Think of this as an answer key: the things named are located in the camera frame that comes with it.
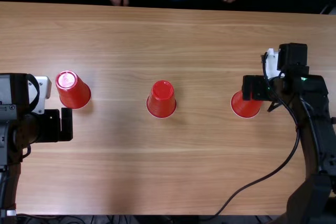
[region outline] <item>wood grain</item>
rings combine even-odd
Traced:
[[[71,69],[91,88],[74,138],[35,144],[22,164],[17,210],[28,214],[214,214],[272,171],[295,141],[290,116],[265,103],[250,120],[230,108],[245,74],[279,44],[308,44],[336,112],[336,17],[0,3],[0,72]],[[177,109],[145,107],[152,84],[174,85]],[[61,108],[55,85],[47,108]],[[227,215],[276,215],[304,180],[301,147],[274,177],[241,192]]]

